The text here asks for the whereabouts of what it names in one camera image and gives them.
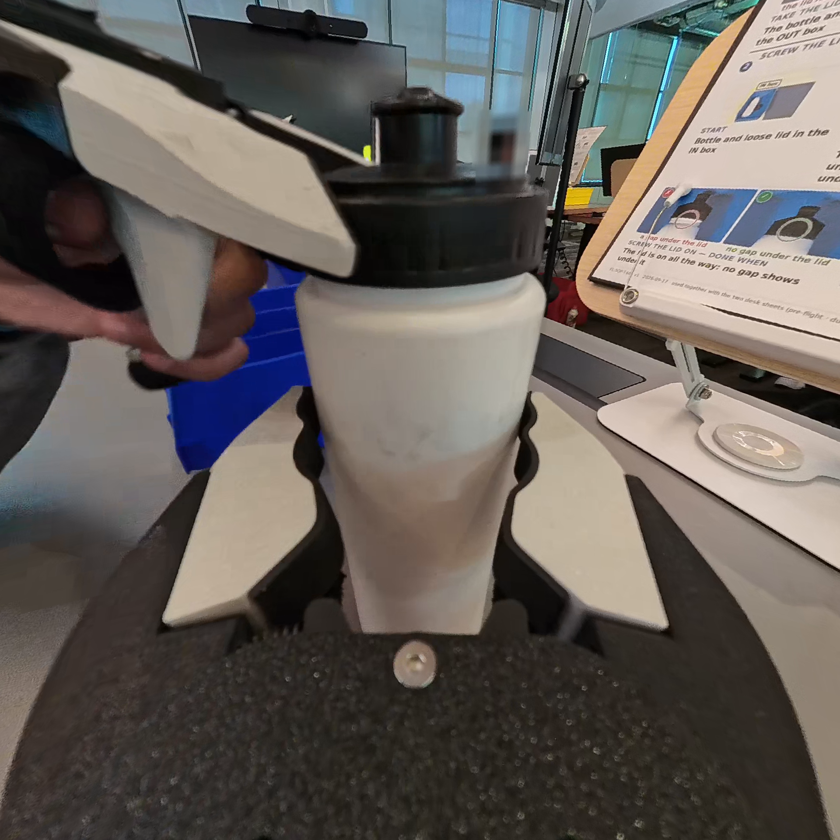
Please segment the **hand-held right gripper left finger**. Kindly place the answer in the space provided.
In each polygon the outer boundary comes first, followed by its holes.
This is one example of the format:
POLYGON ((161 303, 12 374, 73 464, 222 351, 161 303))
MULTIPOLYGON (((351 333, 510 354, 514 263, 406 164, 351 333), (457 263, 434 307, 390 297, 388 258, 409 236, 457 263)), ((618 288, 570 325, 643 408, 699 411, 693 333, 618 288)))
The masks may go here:
POLYGON ((257 632, 301 625, 339 589, 340 526, 309 386, 293 387, 225 449, 163 611, 171 629, 242 617, 257 632))

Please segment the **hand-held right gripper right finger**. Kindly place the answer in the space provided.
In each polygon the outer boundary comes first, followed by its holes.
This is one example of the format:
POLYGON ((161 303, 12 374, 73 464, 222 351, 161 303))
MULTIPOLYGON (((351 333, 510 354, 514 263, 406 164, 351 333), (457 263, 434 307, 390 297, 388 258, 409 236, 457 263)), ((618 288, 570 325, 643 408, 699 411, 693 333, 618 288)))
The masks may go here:
POLYGON ((669 628, 627 475, 541 392, 528 395, 493 574, 532 634, 573 639, 591 618, 669 628))

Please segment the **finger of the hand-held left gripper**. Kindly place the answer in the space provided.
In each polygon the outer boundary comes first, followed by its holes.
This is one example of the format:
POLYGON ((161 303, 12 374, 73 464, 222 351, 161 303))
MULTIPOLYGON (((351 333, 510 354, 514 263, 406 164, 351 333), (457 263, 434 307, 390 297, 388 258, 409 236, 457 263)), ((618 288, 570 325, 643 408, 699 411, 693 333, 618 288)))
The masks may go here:
POLYGON ((84 49, 58 49, 70 145, 99 180, 169 217, 331 277, 353 273, 357 245, 322 179, 300 152, 283 162, 244 163, 263 140, 226 112, 157 77, 84 49))
POLYGON ((371 166, 362 153, 354 152, 322 136, 302 129, 287 119, 262 112, 237 100, 226 100, 226 113, 245 126, 249 133, 258 134, 263 140, 247 140, 238 152, 238 161, 244 163, 251 153, 258 164, 283 162, 282 145, 304 154, 316 170, 339 170, 351 166, 371 166))

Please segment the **blue plastic bin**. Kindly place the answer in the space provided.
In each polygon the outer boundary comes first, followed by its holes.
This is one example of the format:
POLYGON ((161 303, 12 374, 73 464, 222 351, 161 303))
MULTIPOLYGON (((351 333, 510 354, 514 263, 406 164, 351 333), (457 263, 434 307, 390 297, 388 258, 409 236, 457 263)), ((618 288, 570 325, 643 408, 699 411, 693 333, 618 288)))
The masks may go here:
POLYGON ((305 273, 267 262, 251 299, 254 324, 245 364, 224 377, 166 390, 175 452, 187 473, 211 467, 233 440, 292 387, 309 386, 295 296, 305 273))

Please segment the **black bottle lid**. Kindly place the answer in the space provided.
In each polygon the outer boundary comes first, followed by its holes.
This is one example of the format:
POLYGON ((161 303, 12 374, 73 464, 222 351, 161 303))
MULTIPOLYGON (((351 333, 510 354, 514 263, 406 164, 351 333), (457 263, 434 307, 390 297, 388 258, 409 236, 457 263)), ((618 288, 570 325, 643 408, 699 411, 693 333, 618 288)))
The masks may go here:
POLYGON ((407 87, 372 104, 379 164, 327 176, 358 247, 345 283, 464 287, 538 268, 546 193, 508 164, 459 163, 463 111, 428 87, 407 87))

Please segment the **white plastic bottle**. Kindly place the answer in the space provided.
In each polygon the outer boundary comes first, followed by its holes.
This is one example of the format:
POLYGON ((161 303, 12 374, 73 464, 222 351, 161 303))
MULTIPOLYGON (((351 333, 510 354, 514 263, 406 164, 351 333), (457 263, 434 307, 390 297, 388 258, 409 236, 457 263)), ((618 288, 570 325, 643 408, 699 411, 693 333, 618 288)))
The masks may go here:
POLYGON ((432 290, 309 278, 296 302, 362 631, 478 634, 541 285, 529 273, 432 290))

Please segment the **person's left forearm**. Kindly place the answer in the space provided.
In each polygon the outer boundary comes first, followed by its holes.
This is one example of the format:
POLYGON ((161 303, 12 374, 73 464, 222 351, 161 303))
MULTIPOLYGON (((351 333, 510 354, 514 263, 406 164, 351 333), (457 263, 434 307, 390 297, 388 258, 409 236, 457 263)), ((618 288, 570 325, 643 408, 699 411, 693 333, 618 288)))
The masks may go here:
POLYGON ((33 437, 67 372, 68 339, 51 333, 2 331, 1 469, 33 437))

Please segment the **person's left hand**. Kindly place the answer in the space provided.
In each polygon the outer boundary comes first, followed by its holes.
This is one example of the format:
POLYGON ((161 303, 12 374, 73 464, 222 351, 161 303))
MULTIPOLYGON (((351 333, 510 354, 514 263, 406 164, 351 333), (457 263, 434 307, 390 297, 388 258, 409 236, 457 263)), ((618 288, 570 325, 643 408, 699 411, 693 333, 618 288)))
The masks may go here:
MULTIPOLYGON (((86 178, 67 182, 49 195, 45 231, 67 266, 107 265, 119 257, 106 204, 95 183, 86 178)), ((267 267, 254 250, 228 238, 217 241, 213 266, 196 352, 190 360, 176 360, 164 352, 139 311, 96 309, 5 259, 1 260, 2 322, 70 340, 106 340, 137 350, 143 364, 163 375, 214 381, 248 358, 242 337, 255 320, 250 298, 264 286, 267 267)))

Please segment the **instruction sheet on wooden stand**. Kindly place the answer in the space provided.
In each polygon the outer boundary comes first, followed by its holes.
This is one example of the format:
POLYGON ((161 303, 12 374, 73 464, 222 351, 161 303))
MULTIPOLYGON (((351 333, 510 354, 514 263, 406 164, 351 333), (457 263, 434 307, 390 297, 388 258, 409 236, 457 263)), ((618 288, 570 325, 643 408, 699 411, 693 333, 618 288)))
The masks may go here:
POLYGON ((712 391, 697 351, 838 393, 839 341, 838 358, 830 360, 816 354, 825 343, 798 350, 729 332, 716 338, 703 327, 626 311, 637 298, 634 289, 592 278, 752 14, 716 38, 689 70, 583 256, 577 288, 592 310, 664 337, 679 376, 675 384, 601 409, 600 423, 837 570, 838 432, 818 432, 744 397, 712 391))

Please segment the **black stanchion pole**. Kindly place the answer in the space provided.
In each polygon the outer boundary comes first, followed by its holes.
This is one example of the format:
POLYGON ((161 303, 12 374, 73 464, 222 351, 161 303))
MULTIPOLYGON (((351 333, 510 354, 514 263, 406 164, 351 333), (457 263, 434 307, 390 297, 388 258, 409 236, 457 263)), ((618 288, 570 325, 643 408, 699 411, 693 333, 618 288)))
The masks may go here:
POLYGON ((552 226, 549 234, 549 243, 546 249, 545 263, 542 273, 542 286, 546 297, 545 311, 548 310, 550 303, 553 302, 559 294, 553 283, 554 268, 560 244, 560 228, 564 218, 564 203, 571 183, 574 147, 580 126, 581 111, 588 82, 588 78, 585 74, 578 73, 571 76, 568 79, 567 84, 567 91, 570 93, 570 113, 563 135, 563 159, 560 167, 558 191, 554 203, 552 226))

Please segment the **small standing sign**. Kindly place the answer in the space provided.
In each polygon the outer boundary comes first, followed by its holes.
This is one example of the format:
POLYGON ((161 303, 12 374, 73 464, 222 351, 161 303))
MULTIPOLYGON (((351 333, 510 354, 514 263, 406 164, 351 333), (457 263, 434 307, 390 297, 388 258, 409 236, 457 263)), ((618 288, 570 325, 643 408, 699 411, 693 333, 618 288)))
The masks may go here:
POLYGON ((600 139, 606 126, 600 125, 577 130, 570 169, 570 185, 577 185, 582 177, 595 143, 600 139))

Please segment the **printed instruction sheet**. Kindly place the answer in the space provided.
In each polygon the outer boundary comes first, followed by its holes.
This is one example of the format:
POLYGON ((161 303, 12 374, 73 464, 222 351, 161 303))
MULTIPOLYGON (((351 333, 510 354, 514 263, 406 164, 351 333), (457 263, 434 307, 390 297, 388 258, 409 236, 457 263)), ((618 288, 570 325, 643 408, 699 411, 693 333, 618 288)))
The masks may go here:
POLYGON ((627 312, 838 358, 839 4, 762 2, 591 277, 627 312))

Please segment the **black wall screen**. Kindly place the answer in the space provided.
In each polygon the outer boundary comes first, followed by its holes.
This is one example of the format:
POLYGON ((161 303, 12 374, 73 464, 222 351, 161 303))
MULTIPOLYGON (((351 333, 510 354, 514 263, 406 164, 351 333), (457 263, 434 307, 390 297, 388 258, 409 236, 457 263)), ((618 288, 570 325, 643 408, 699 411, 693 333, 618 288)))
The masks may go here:
POLYGON ((308 37, 287 28, 189 17, 200 67, 249 109, 363 153, 371 107, 404 89, 406 48, 369 39, 308 37))

